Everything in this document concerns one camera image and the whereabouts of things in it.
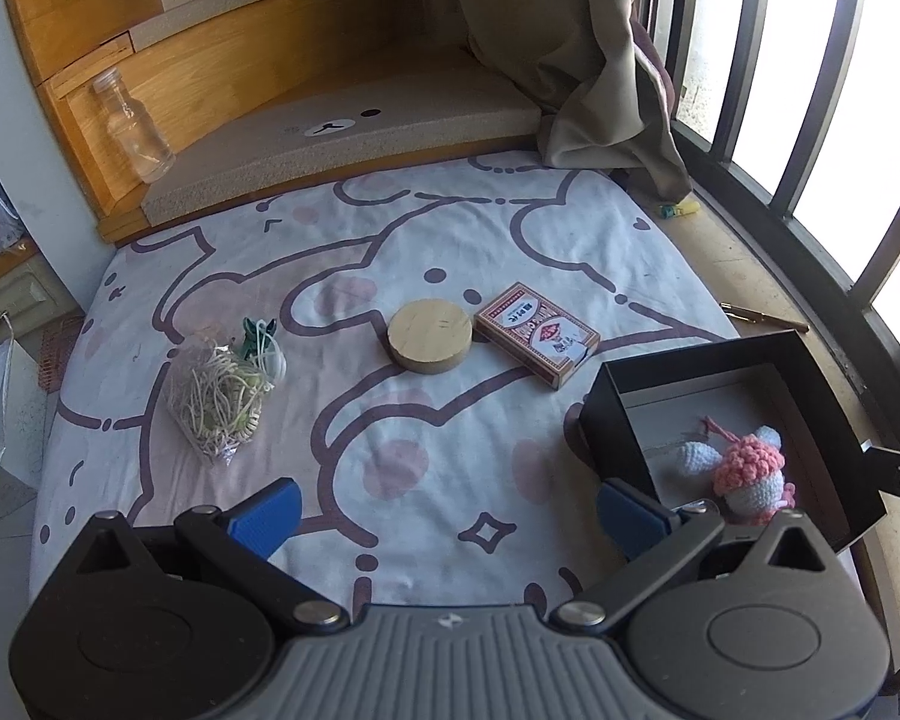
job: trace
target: crocheted toy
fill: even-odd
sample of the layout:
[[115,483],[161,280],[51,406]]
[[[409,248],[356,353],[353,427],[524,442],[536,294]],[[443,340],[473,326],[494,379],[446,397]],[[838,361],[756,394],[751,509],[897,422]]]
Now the crocheted toy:
[[780,454],[780,433],[764,425],[751,435],[737,437],[708,416],[710,432],[730,446],[720,453],[708,443],[683,446],[683,472],[687,476],[713,473],[713,491],[727,501],[730,510],[749,525],[766,525],[778,509],[792,509],[797,488],[783,479],[786,461]]

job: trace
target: bedsheet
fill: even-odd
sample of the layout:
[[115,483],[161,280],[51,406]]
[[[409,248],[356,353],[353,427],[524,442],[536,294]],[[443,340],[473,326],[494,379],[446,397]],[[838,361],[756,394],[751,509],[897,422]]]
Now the bedsheet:
[[[475,311],[518,280],[602,335],[560,391],[491,343],[437,376],[386,354],[404,303]],[[236,336],[245,316],[278,317],[288,375],[254,441],[209,469],[160,389],[185,338]],[[31,592],[93,512],[166,524],[292,476],[304,518],[271,562],[346,608],[554,608],[621,563],[576,431],[600,361],[735,335],[623,190],[532,152],[372,173],[157,233],[117,252],[74,348]]]

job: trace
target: glass bottle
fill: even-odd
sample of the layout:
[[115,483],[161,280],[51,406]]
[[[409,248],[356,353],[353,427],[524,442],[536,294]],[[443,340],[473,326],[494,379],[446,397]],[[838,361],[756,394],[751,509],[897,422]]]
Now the glass bottle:
[[130,96],[120,71],[110,68],[101,73],[94,79],[93,89],[106,108],[106,131],[120,143],[141,180],[152,184],[164,176],[176,155],[146,105]]

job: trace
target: blue gripper pad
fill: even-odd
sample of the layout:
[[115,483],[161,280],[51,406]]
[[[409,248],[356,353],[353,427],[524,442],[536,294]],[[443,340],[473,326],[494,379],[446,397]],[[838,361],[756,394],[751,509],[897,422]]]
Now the blue gripper pad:
[[226,533],[267,560],[298,528],[303,496],[293,479],[277,479],[226,513]]
[[597,518],[604,533],[635,560],[679,528],[680,518],[620,479],[604,482],[597,493]]

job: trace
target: metal screw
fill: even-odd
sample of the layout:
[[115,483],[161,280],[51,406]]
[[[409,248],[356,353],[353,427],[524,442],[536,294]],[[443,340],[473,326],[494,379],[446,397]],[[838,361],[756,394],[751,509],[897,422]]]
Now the metal screw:
[[341,608],[330,601],[304,601],[293,610],[296,621],[322,627],[340,622]]
[[592,628],[607,619],[607,613],[589,601],[570,601],[557,610],[557,617],[570,628]]

